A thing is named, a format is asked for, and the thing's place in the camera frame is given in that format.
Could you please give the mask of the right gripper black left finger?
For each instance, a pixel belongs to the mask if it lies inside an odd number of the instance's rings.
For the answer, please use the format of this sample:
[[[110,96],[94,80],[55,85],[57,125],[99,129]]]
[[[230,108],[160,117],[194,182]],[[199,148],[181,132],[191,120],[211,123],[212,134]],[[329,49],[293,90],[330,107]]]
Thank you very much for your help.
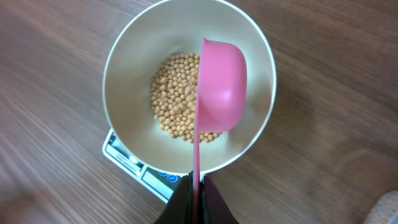
[[[192,224],[192,175],[182,177],[154,224]]]

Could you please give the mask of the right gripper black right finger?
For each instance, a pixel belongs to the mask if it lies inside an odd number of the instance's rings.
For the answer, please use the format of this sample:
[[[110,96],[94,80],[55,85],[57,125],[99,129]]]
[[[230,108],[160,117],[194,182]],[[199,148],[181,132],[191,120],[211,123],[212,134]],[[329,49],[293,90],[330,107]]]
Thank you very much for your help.
[[[201,192],[203,222],[205,224],[239,224],[213,181],[204,176]]]

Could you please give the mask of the pink plastic scoop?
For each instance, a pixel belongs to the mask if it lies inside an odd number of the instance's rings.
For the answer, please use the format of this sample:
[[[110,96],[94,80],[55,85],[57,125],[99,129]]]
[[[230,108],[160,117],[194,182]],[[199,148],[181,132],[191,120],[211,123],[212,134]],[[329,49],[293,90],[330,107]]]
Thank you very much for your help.
[[[247,68],[233,44],[203,39],[197,83],[193,143],[192,222],[198,221],[201,132],[222,133],[240,120],[246,101]]]

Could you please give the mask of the white bowl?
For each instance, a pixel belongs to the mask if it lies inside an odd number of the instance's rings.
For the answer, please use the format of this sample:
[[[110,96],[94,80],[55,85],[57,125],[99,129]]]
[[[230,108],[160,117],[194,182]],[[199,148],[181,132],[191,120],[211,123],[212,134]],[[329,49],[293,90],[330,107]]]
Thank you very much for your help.
[[[119,141],[138,160],[161,172],[184,175],[193,168],[193,145],[159,128],[150,106],[150,83],[174,52],[198,52],[203,39],[237,46],[246,59],[248,88],[239,123],[200,144],[206,174],[232,163],[257,140],[274,106],[277,74],[271,47],[259,26],[226,1],[161,1],[121,32],[106,62],[103,103]]]

